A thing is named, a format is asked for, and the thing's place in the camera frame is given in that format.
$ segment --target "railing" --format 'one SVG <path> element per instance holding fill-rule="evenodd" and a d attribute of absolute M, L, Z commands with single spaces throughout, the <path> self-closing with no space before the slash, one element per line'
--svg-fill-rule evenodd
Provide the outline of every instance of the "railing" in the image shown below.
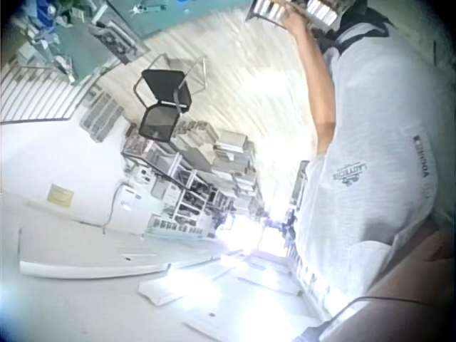
<path fill-rule="evenodd" d="M 94 73 L 71 85 L 52 68 L 13 61 L 1 70 L 0 125 L 70 120 L 98 78 Z"/>

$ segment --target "hand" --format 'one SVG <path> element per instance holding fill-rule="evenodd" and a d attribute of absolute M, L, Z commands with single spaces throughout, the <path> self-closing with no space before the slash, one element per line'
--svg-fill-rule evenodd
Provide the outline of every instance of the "hand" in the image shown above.
<path fill-rule="evenodd" d="M 285 12 L 281 17 L 281 22 L 285 29 L 295 38 L 307 32 L 307 20 L 292 5 L 285 5 Z"/>

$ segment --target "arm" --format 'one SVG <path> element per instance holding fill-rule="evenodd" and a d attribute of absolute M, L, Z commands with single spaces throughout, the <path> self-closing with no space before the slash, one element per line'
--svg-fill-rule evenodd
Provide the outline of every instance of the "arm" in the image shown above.
<path fill-rule="evenodd" d="M 336 126 L 336 101 L 333 81 L 304 17 L 288 7 L 282 19 L 298 47 L 306 74 L 309 104 L 317 134 L 317 155 L 324 154 L 333 140 Z"/>

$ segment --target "wall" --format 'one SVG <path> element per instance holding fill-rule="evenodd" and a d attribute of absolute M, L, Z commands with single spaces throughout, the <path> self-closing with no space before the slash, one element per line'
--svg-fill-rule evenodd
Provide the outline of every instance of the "wall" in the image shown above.
<path fill-rule="evenodd" d="M 80 107 L 69 121 L 1 127 L 2 191 L 88 222 L 104 223 L 123 174 L 120 155 L 128 122 L 120 118 L 102 143 L 79 127 Z M 69 209 L 46 201 L 52 184 L 74 192 Z"/>

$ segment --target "man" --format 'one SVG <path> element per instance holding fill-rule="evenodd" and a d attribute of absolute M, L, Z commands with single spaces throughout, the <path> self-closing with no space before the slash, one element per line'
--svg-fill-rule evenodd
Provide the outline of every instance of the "man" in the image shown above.
<path fill-rule="evenodd" d="M 318 140 L 296 248 L 350 298 L 367 291 L 434 206 L 454 214 L 455 203 L 451 88 L 384 16 L 353 17 L 324 55 L 301 15 L 290 7 L 283 17 Z"/>

